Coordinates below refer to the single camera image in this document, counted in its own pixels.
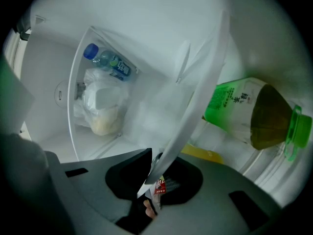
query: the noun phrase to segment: white plastic bag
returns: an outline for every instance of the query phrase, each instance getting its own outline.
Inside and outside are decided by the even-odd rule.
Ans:
[[[86,70],[84,83],[86,90],[82,99],[77,99],[74,104],[75,123],[87,124],[100,136],[119,132],[129,96],[127,82],[93,68]]]

